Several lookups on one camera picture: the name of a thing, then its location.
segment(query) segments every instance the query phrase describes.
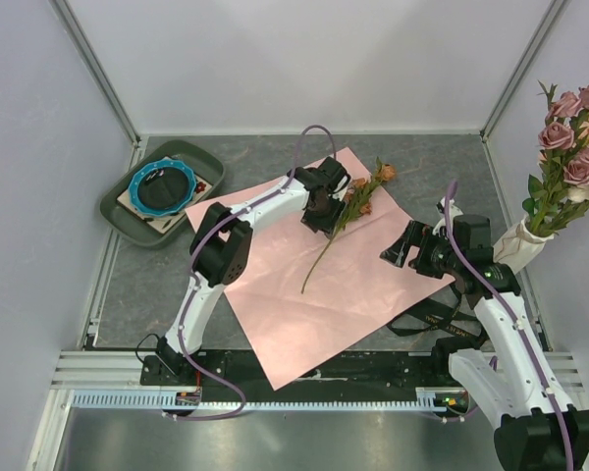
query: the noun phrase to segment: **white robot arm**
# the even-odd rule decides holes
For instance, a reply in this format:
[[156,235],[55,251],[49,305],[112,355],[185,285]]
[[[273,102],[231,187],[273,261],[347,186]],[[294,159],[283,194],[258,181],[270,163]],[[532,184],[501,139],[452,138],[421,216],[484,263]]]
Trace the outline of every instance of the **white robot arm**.
[[402,267],[408,251],[418,247],[409,267],[427,277],[454,276],[456,289],[489,334],[504,374],[495,373],[470,340],[440,339],[435,350],[449,357],[439,373],[457,380],[491,422],[504,469],[556,471],[572,460],[573,469],[580,469],[589,452],[589,410],[573,406],[531,329],[512,270],[493,261],[489,220],[462,215],[457,208],[455,212],[452,233],[457,247],[442,224],[435,230],[411,221],[381,258]]
[[190,274],[187,292],[174,324],[166,334],[177,353],[200,349],[207,321],[225,286],[235,281],[246,266],[252,236],[285,216],[303,212],[303,223],[313,231],[330,234],[345,204],[349,175],[343,166],[327,158],[317,169],[298,168],[294,177],[284,177],[275,186],[241,204],[225,208],[215,203],[206,214],[190,252],[206,233],[227,215],[237,216],[223,229],[227,240],[214,235],[200,251]]

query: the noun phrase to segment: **metal floor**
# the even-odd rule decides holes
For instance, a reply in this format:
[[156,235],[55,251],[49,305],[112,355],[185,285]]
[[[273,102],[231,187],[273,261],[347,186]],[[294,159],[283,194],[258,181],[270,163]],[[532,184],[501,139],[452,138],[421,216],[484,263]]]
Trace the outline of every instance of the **metal floor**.
[[502,469],[478,412],[249,412],[175,423],[158,412],[73,409],[55,471],[489,471]]

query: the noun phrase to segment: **gray tray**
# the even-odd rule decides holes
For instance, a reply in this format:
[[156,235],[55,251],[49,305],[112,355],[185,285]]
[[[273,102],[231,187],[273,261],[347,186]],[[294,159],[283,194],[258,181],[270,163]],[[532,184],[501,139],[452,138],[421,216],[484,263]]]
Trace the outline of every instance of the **gray tray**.
[[184,140],[171,140],[159,146],[150,155],[131,168],[102,198],[100,213],[123,238],[146,248],[162,248],[172,242],[179,234],[189,228],[187,218],[182,218],[165,234],[160,234],[144,223],[139,217],[127,211],[117,198],[129,186],[133,175],[146,164],[156,162],[164,157],[172,157],[188,164],[198,176],[212,185],[201,201],[205,200],[223,182],[225,166],[209,152]]

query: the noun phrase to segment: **black strap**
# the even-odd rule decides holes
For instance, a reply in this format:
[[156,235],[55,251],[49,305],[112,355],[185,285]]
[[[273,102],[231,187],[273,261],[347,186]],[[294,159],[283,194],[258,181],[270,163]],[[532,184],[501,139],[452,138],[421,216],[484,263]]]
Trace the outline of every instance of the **black strap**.
[[[460,312],[462,294],[454,287],[454,285],[451,285],[450,288],[452,289],[452,292],[456,298],[456,304],[453,308],[433,299],[426,298],[395,317],[395,319],[389,322],[386,327],[398,337],[409,337],[425,332],[441,330],[456,337],[476,340],[478,344],[482,345],[482,343],[488,339],[488,335],[482,325],[480,325],[480,334],[474,336],[472,333],[453,324],[453,321],[479,321],[474,316]],[[393,326],[399,317],[406,314],[426,324],[430,324],[430,326],[423,329],[403,329]]]

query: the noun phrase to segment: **pink tissue paper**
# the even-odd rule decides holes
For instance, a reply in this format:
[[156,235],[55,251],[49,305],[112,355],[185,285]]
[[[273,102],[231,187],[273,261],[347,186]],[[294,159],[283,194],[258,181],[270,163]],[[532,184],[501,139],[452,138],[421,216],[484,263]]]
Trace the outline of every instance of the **pink tissue paper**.
[[[339,161],[353,179],[370,173],[346,148]],[[317,166],[322,160],[314,162]],[[197,228],[214,201],[245,201],[279,179],[203,201],[186,210]],[[301,284],[327,243],[304,226],[301,213],[255,234],[242,276],[225,289],[244,333],[276,390],[386,325],[399,313],[443,288],[433,280],[380,259],[410,217],[383,188],[373,193],[373,213],[350,223],[310,278]]]

